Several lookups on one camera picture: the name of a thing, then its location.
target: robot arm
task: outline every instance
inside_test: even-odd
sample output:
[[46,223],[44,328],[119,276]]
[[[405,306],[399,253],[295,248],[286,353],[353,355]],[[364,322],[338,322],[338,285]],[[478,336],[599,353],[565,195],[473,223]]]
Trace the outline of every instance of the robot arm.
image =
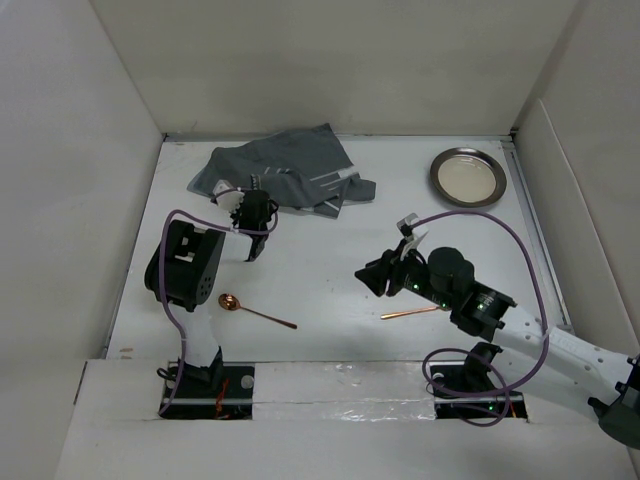
[[[572,383],[582,395],[586,392],[585,401],[608,435],[640,449],[638,360],[601,349],[558,328],[544,333],[540,321],[513,299],[477,282],[473,265],[453,248],[438,248],[425,261],[416,246],[426,232],[414,232],[416,218],[412,215],[400,222],[404,239],[398,247],[357,271],[356,278],[377,296],[393,296],[404,288],[450,311],[451,322],[460,330],[501,347],[494,349],[489,361],[498,358],[504,348],[530,359],[533,366],[548,337],[546,367],[567,380],[564,388]],[[534,379],[530,386],[543,385]],[[553,395],[542,396],[554,400]]]

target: plate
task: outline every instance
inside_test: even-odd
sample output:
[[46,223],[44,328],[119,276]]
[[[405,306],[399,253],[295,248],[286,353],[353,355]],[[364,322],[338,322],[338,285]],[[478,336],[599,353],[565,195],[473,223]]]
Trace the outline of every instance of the plate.
[[507,188],[507,176],[496,159],[473,148],[452,148],[431,164],[429,178],[449,202],[461,207],[485,207]]

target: spoon handle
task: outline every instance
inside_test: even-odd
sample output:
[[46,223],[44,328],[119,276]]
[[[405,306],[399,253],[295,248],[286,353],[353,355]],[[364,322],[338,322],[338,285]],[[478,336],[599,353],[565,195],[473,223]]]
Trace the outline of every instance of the spoon handle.
[[260,317],[264,317],[268,320],[271,320],[272,322],[276,322],[279,323],[280,325],[284,325],[285,327],[289,327],[292,328],[294,330],[296,330],[298,328],[298,326],[295,323],[289,323],[289,322],[285,322],[284,320],[280,320],[279,318],[275,318],[275,317],[270,317],[269,315],[265,315],[264,313],[260,313],[260,312],[256,312],[255,310],[251,310],[250,308],[247,307],[240,307],[242,308],[242,310],[246,310],[247,312],[251,312],[255,315],[259,315]]
[[418,308],[417,310],[407,310],[406,312],[386,313],[384,315],[380,315],[380,318],[382,320],[389,320],[391,318],[404,317],[405,315],[413,315],[414,313],[433,312],[434,310],[438,310],[438,307]]

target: gray cloth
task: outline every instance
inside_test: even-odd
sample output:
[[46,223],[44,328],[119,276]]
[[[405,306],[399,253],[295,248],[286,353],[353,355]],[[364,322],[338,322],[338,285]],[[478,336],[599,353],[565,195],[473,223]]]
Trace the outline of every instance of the gray cloth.
[[365,202],[376,195],[376,184],[360,178],[328,123],[287,130],[241,147],[216,148],[187,188],[211,197],[220,180],[265,190],[283,207],[333,218],[345,200]]

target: copper spoon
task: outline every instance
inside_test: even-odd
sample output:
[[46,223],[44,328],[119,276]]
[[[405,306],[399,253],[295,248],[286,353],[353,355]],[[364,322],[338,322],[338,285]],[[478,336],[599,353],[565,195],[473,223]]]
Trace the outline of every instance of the copper spoon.
[[418,308],[416,310],[407,310],[406,312],[385,313],[384,315],[380,315],[380,318],[382,320],[389,320],[391,318],[404,317],[405,315],[413,315],[414,313],[433,312],[438,309],[439,307],[426,307],[426,308]]
[[269,315],[265,315],[264,313],[256,312],[255,310],[251,310],[250,308],[243,307],[240,305],[240,301],[229,293],[223,293],[218,297],[218,304],[224,308],[225,310],[229,310],[230,312],[235,312],[236,310],[246,310],[247,312],[251,312],[255,315],[259,315],[264,317],[272,322],[279,323],[280,325],[284,325],[285,327],[292,328],[296,330],[298,326],[295,323],[285,322],[284,320],[280,320],[279,318],[270,317]]

